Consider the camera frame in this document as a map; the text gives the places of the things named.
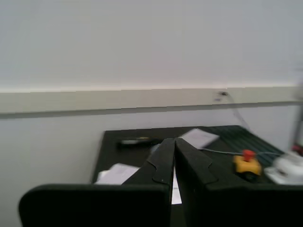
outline white wall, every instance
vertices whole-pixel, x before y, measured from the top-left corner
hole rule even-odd
[[[20,226],[17,205],[44,183],[88,183],[105,130],[239,124],[221,107],[6,115],[0,119],[0,226]],[[246,106],[251,129],[287,149],[297,107]]]
[[[1,0],[0,90],[295,84],[301,0]]]

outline white device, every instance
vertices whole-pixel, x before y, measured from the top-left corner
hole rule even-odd
[[[296,97],[303,101],[303,88]],[[303,185],[303,105],[301,104],[292,150],[278,157],[271,167],[265,168],[265,174],[275,183],[287,185]]]

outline table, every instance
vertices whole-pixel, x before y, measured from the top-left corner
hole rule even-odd
[[[123,138],[155,137],[155,138],[175,138],[188,132],[191,129],[199,128],[204,131],[214,133],[220,138],[210,144],[207,148],[226,151],[241,152],[243,149],[251,149],[256,153],[263,151],[282,154],[283,152],[263,141],[240,126],[217,126],[217,127],[176,127],[176,128],[158,128],[158,129],[136,129],[121,131],[106,131],[102,140],[102,146],[97,158],[96,167],[93,172],[92,182],[97,180],[98,173],[108,170],[116,163],[123,163],[131,166],[141,167],[149,156],[148,147],[135,147],[117,149],[117,142]],[[232,171],[232,155],[202,151],[207,154],[214,162],[217,162],[227,171]],[[270,166],[276,156],[264,155],[259,160],[263,167]],[[270,182],[264,175],[259,179],[260,183]],[[171,226],[184,227],[185,219],[182,204],[172,205],[171,208]]]

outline black object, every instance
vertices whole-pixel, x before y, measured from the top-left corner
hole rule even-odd
[[[182,139],[176,139],[175,161],[188,227],[289,225],[301,216],[302,186],[248,183]]]
[[[163,139],[152,137],[138,137],[138,138],[123,138],[118,139],[118,148],[132,148],[136,146],[152,146],[161,143]]]
[[[170,220],[174,139],[166,139],[123,185],[43,185],[19,203],[23,227],[149,226]]]

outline black table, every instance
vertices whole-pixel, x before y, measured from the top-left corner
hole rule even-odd
[[[106,131],[102,140],[102,147],[96,162],[92,182],[97,181],[98,173],[108,170],[116,163],[123,163],[131,166],[141,167],[149,156],[148,147],[135,147],[118,149],[116,144],[123,138],[155,137],[155,138],[175,138],[188,132],[191,129],[199,128],[220,136],[220,138],[209,145],[208,149],[241,152],[243,149],[251,149],[256,153],[274,152],[282,154],[280,150],[253,135],[240,126],[218,126],[218,127],[177,127],[160,129],[136,129],[122,131]],[[210,151],[201,151],[207,154],[215,162],[226,168],[226,171],[232,172],[232,155],[213,153]],[[259,161],[263,167],[272,164],[276,156],[264,155]],[[259,182],[270,182],[264,175]],[[172,205],[171,226],[182,227],[185,225],[185,219],[182,204]]]

